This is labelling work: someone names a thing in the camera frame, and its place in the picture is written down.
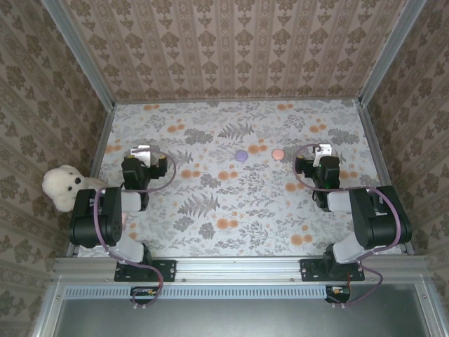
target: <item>orange dot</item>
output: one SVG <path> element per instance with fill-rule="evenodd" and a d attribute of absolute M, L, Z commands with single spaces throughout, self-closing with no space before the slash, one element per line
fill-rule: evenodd
<path fill-rule="evenodd" d="M 285 152 L 282 149 L 275 149 L 272 152 L 272 157 L 274 160 L 282 160 L 285 156 Z"/>
<path fill-rule="evenodd" d="M 301 235 L 298 235 L 298 234 L 292 235 L 291 238 L 290 238 L 290 242 L 291 242 L 294 246 L 301 246 L 301 245 L 302 245 L 302 238 L 301 238 Z"/>
<path fill-rule="evenodd" d="M 114 147 L 112 145 L 106 146 L 105 153 L 111 153 L 112 151 L 114 151 Z"/>
<path fill-rule="evenodd" d="M 349 173 L 345 170 L 340 171 L 340 178 L 341 179 L 348 179 L 349 178 Z"/>
<path fill-rule="evenodd" d="M 287 183 L 286 184 L 286 190 L 289 192 L 294 192 L 296 191 L 296 186 L 294 183 Z"/>
<path fill-rule="evenodd" d="M 229 178 L 229 174 L 226 171 L 221 171 L 218 174 L 218 179 L 220 179 L 220 180 L 227 180 L 228 178 Z"/>
<path fill-rule="evenodd" d="M 259 147 L 257 145 L 250 145 L 248 147 L 248 152 L 251 154 L 256 154 L 259 152 Z"/>
<path fill-rule="evenodd" d="M 181 176 L 184 179 L 188 179 L 192 176 L 192 172 L 190 170 L 184 170 L 183 172 L 181 172 Z"/>
<path fill-rule="evenodd" d="M 219 219 L 217 221 L 217 227 L 221 230 L 225 230 L 227 228 L 227 220 L 226 219 Z"/>

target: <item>patterned wallpaper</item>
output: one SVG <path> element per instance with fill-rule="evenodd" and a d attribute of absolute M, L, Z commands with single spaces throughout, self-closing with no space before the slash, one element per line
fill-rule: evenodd
<path fill-rule="evenodd" d="M 369 110 L 391 179 L 449 308 L 449 1 L 427 1 Z"/>
<path fill-rule="evenodd" d="M 0 336 L 26 336 L 67 214 L 42 192 L 44 173 L 88 174 L 105 111 L 40 1 L 0 1 Z"/>
<path fill-rule="evenodd" d="M 119 102 L 357 96 L 405 0 L 62 0 Z"/>

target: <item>aluminum frame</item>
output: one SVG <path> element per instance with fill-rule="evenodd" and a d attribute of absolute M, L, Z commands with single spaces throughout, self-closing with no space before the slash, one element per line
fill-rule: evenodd
<path fill-rule="evenodd" d="M 362 106 L 366 106 L 370 102 L 425 4 L 426 0 L 412 0 L 407 1 L 404 5 L 399 19 L 360 92 Z"/>
<path fill-rule="evenodd" d="M 257 258 L 170 258 L 177 261 L 176 280 L 171 286 L 256 286 L 256 285 L 340 285 L 346 282 L 302 282 L 300 260 L 316 256 Z M 414 284 L 431 337 L 447 336 L 447 322 L 432 285 L 424 256 L 378 255 L 364 265 L 384 276 L 385 284 Z M 42 310 L 33 337 L 53 337 L 58 323 L 65 289 L 73 285 L 113 287 L 116 261 L 111 258 L 59 258 L 53 268 Z M 376 284 L 378 276 L 366 272 L 366 280 L 357 284 Z M 155 286 L 155 282 L 120 283 Z"/>
<path fill-rule="evenodd" d="M 111 112 L 114 107 L 114 96 L 103 80 L 103 77 L 94 60 L 91 58 L 88 49 L 84 46 L 75 26 L 70 20 L 69 15 L 65 11 L 64 6 L 61 4 L 61 1 L 43 0 L 42 2 L 61 32 L 65 42 L 72 50 L 76 60 L 81 66 L 84 74 L 87 76 L 106 111 Z"/>

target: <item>stuffed animal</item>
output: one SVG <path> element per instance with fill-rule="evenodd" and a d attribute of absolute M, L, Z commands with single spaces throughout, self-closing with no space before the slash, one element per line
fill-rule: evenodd
<path fill-rule="evenodd" d="M 79 190 L 98 190 L 101 187 L 108 187 L 108 184 L 100 179 L 84 177 L 70 165 L 62 165 L 45 173 L 42 182 L 42 190 L 61 212 L 73 209 Z"/>

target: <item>black mounting bracket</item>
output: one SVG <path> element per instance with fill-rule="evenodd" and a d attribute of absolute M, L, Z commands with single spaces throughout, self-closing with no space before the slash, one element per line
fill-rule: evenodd
<path fill-rule="evenodd" d="M 322 258 L 306 258 L 300 260 L 301 278 L 303 282 L 352 281 L 365 280 L 363 269 L 357 263 L 340 264 L 335 261 L 333 244 L 326 248 Z"/>
<path fill-rule="evenodd" d="M 149 249 L 145 246 L 144 258 L 140 265 L 151 265 L 161 272 L 164 282 L 174 282 L 176 276 L 176 260 L 152 260 Z M 134 267 L 117 263 L 114 275 L 115 282 L 158 282 L 155 272 L 147 268 Z"/>

